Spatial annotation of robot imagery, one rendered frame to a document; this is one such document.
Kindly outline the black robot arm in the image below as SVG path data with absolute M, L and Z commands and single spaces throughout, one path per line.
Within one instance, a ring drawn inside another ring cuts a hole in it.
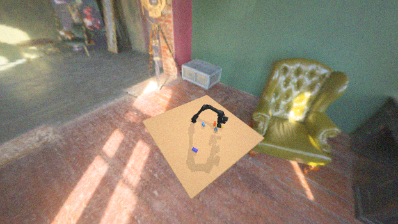
M 202 111 L 206 110 L 206 109 L 211 109 L 212 111 L 216 112 L 216 113 L 218 114 L 218 115 L 217 115 L 217 116 L 218 116 L 218 120 L 222 120 L 221 124 L 225 124 L 225 123 L 228 121 L 228 117 L 225 116 L 224 111 L 218 110 L 218 109 L 214 108 L 214 107 L 211 106 L 211 105 L 208 105 L 208 104 L 205 105 L 205 104 L 204 104 L 204 105 L 201 107 L 201 109 L 199 110 L 199 112 L 197 112 L 197 114 L 193 115 L 193 117 L 192 117 L 192 122 L 195 123 L 195 122 L 196 122 L 196 119 L 199 117 L 199 114 L 200 114 Z

